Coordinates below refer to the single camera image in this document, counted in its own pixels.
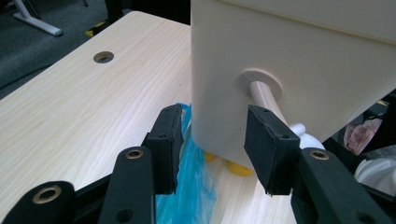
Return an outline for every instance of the light wood tabletop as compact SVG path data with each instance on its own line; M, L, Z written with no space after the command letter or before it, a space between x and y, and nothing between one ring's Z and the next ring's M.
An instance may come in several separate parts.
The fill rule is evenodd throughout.
M102 51L114 59L96 63ZM191 102L190 27L127 14L0 101L0 220L29 189L53 180L81 189L140 146L162 108ZM290 197L257 177L208 164L218 200L212 223L293 223Z

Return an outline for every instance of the pink object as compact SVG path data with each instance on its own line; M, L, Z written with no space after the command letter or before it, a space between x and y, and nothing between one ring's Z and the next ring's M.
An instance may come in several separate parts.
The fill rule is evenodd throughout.
M364 121L361 125L349 123L346 126L346 134L344 135L344 144L346 148L355 155L361 154L374 137L381 122L382 119L370 119Z

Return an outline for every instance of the desk grommet hole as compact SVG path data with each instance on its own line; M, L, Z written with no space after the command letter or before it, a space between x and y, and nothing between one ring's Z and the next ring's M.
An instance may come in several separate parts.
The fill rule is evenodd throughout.
M93 60L96 63L108 63L111 62L113 59L114 59L114 54L110 51L102 51L95 54L95 56L93 56Z

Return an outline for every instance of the plastic bag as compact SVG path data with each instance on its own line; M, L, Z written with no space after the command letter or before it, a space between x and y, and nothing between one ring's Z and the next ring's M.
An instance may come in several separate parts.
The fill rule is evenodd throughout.
M191 139L191 107L182 105L184 147L175 195L158 195L157 223L209 223L216 202L215 184L205 167L204 152Z

